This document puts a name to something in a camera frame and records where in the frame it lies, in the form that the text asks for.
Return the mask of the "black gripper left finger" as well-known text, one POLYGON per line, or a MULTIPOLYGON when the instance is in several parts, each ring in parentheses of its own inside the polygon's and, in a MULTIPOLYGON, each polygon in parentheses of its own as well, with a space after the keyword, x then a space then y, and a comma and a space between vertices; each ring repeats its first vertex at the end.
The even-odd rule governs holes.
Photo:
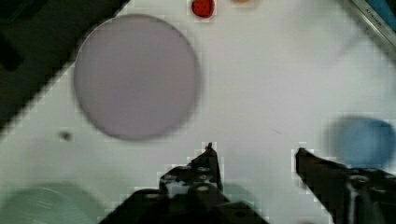
POLYGON ((219 158, 212 143, 208 143, 204 151, 188 164, 172 168, 162 175, 159 188, 169 198, 174 198, 179 194, 187 194, 191 187, 200 184, 213 185, 223 191, 219 158))

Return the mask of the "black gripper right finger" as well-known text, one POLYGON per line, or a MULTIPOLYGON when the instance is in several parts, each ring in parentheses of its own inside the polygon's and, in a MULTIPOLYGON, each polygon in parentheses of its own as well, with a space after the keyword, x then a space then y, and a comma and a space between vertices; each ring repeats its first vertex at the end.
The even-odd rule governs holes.
POLYGON ((394 175, 375 168, 347 168, 302 147, 295 154, 295 168, 333 224, 396 224, 394 175))

